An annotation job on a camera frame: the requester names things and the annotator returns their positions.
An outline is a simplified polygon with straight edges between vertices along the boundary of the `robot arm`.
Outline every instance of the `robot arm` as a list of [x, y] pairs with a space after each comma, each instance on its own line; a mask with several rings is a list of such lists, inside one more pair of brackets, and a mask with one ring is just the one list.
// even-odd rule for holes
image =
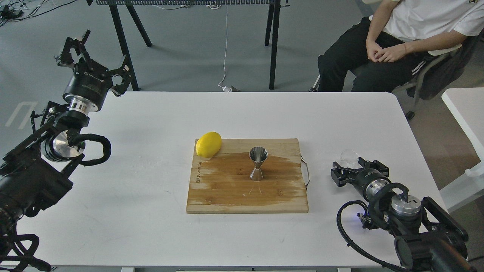
[[[121, 67], [115, 70], [108, 70], [92, 60], [84, 47], [89, 33], [88, 30], [82, 40], [67, 38], [62, 52], [56, 56], [59, 66], [73, 70], [72, 79], [62, 96], [67, 104], [49, 102], [43, 114], [32, 112], [33, 133], [8, 152], [0, 166], [0, 262], [19, 262], [11, 271], [22, 271], [28, 265], [50, 271], [48, 263], [33, 256], [39, 238], [33, 234], [17, 235], [18, 220], [24, 215], [34, 217], [40, 210], [55, 205], [64, 197], [73, 186], [69, 176], [78, 165], [101, 164], [111, 154], [108, 139], [95, 134], [81, 134], [80, 131], [89, 124], [88, 114], [101, 110], [110, 89], [116, 96], [126, 92], [132, 73], [126, 57]], [[81, 56], [77, 63], [70, 49]], [[114, 76], [122, 78], [116, 86], [112, 82]], [[36, 130], [34, 118], [40, 116], [42, 121]], [[100, 142], [103, 156], [83, 161], [86, 141]], [[57, 171], [42, 159], [42, 154], [50, 161], [69, 163]], [[23, 241], [31, 241], [28, 249], [22, 245]], [[12, 250], [17, 256], [8, 256]]]
[[[368, 206], [360, 200], [348, 202], [338, 212], [338, 228], [349, 246], [393, 271], [476, 271], [465, 259], [465, 242], [469, 239], [467, 232], [444, 209], [430, 197], [424, 197], [420, 201], [409, 195], [408, 188], [404, 185], [392, 183], [388, 179], [388, 167], [381, 162], [370, 162], [360, 157], [358, 163], [362, 168], [345, 168], [333, 162], [334, 168], [331, 169], [332, 179], [337, 186], [349, 183], [368, 201]], [[395, 193], [395, 188], [402, 193]], [[341, 212], [351, 204], [358, 204], [365, 210], [364, 214], [357, 214], [363, 228], [381, 228], [394, 236], [395, 251], [401, 265], [406, 269], [376, 259], [354, 244], [341, 224]], [[438, 222], [431, 222], [427, 212]], [[427, 232], [419, 232], [421, 225]]]

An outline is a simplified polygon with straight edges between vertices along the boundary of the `stainless steel jigger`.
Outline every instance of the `stainless steel jigger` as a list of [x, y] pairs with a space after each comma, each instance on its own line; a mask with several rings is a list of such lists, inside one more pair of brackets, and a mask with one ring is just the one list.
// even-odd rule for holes
[[260, 170], [260, 166], [264, 161], [267, 159], [267, 150], [263, 147], [256, 146], [252, 148], [249, 152], [250, 159], [254, 162], [254, 170], [250, 174], [250, 178], [253, 181], [260, 181], [264, 177], [262, 176], [262, 171]]

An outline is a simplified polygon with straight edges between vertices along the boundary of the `yellow lemon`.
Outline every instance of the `yellow lemon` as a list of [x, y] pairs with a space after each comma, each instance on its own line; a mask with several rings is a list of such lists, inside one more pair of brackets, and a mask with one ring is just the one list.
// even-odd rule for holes
[[222, 146], [222, 137], [220, 134], [211, 131], [205, 133], [200, 139], [198, 139], [195, 149], [197, 155], [204, 158], [213, 157]]

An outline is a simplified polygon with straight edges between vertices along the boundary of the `floor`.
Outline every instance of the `floor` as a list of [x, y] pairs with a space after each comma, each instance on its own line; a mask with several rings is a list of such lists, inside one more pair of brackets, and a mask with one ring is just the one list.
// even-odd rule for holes
[[[26, 3], [31, 8], [39, 2]], [[0, 5], [7, 3], [8, 0], [0, 0]], [[65, 3], [68, 1], [50, 0], [39, 12]], [[289, 1], [289, 4], [290, 7], [281, 10], [276, 89], [273, 91], [307, 91], [318, 74], [318, 55], [362, 16], [370, 15], [376, 6], [364, 5], [359, 0], [305, 0]], [[144, 45], [127, 10], [121, 6], [119, 10], [143, 91], [222, 91], [218, 85], [234, 86], [241, 91], [271, 91], [271, 48], [264, 46], [266, 6], [229, 5], [216, 10], [205, 6], [177, 10], [137, 6], [138, 15], [154, 44], [151, 48]], [[62, 49], [67, 37], [80, 37], [87, 29], [91, 31], [86, 43], [91, 58], [109, 69], [118, 68], [121, 51], [106, 6], [96, 3], [88, 6], [85, 1], [78, 0], [38, 17], [8, 22], [0, 27], [0, 154], [7, 153], [30, 135], [29, 122], [24, 122], [28, 121], [24, 119], [27, 112], [32, 109], [42, 111], [48, 100], [62, 102], [61, 95], [72, 72], [56, 66], [53, 56]], [[484, 87], [483, 62], [484, 43], [480, 43], [464, 75], [448, 87]], [[226, 77], [220, 83], [224, 68]], [[345, 91], [351, 88], [352, 80], [353, 77], [348, 75]], [[411, 98], [405, 92], [395, 95], [406, 112]], [[20, 102], [26, 103], [15, 112]], [[479, 162], [440, 95], [419, 104], [410, 126], [438, 188]], [[469, 233], [470, 258], [484, 255], [483, 214], [482, 198], [451, 213]], [[472, 264], [484, 271], [484, 260]], [[56, 271], [107, 272], [119, 269], [60, 267]], [[137, 271], [159, 270], [144, 268]]]

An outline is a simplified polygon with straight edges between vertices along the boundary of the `clear glass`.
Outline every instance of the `clear glass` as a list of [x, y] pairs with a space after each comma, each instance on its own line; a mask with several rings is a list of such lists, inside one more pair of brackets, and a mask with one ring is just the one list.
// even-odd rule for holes
[[345, 149], [341, 152], [339, 165], [346, 168], [361, 168], [358, 164], [359, 155], [352, 149]]

